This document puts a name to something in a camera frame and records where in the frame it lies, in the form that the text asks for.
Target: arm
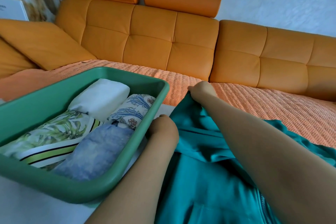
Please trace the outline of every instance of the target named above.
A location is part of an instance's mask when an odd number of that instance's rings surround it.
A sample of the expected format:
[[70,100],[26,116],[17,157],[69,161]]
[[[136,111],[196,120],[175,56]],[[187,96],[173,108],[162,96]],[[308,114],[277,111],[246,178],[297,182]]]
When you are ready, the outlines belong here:
[[333,166],[258,117],[217,98],[208,82],[189,90],[282,222],[335,223]]
[[149,136],[135,164],[85,224],[154,223],[163,178],[179,132],[168,116],[161,115],[152,122]]

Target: green storage basket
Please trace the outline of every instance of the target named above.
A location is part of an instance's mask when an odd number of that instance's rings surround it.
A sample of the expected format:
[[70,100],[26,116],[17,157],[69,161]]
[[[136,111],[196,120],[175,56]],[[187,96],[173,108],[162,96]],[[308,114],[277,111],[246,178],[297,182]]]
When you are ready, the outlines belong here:
[[104,175],[91,181],[78,182],[1,154],[0,175],[73,204],[99,201],[106,196],[121,179],[165,99],[169,91],[167,82],[109,67],[87,70],[0,105],[0,146],[65,112],[69,103],[79,93],[100,78],[128,85],[131,89],[130,94],[149,94],[156,98],[116,162]]

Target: teal garment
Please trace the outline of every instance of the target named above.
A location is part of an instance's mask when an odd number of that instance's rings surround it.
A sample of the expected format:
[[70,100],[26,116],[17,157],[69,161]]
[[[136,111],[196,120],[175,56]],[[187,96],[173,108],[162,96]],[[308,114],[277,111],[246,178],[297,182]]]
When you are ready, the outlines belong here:
[[[156,224],[280,223],[190,93],[170,117],[180,141],[162,186]],[[279,120],[266,122],[336,167],[336,150],[310,143]]]

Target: orange textured blanket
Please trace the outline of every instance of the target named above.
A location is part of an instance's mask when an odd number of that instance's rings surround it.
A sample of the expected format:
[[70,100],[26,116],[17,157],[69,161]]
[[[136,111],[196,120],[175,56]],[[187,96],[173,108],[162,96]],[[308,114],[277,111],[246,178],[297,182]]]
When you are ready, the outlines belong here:
[[[201,81],[159,69],[104,60],[89,60],[52,71],[27,69],[1,79],[0,98],[9,101],[98,66],[113,67],[167,81],[170,91],[164,104],[173,106],[183,99],[189,85],[195,85]],[[278,90],[256,89],[232,83],[212,83],[212,86],[218,96],[231,105],[262,119],[281,120],[289,130],[311,142],[336,148],[335,104]]]

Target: light blue fabric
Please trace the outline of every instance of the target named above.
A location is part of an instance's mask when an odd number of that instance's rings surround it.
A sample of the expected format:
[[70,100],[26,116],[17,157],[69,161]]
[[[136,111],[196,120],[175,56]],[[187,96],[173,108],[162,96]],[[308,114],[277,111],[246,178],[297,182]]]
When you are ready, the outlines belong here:
[[[162,186],[156,224],[280,223],[214,121],[190,93],[170,117],[180,141]],[[310,143],[279,120],[265,121],[336,167],[335,149]]]
[[133,133],[130,128],[104,124],[90,132],[53,172],[78,181],[95,179],[112,166]]

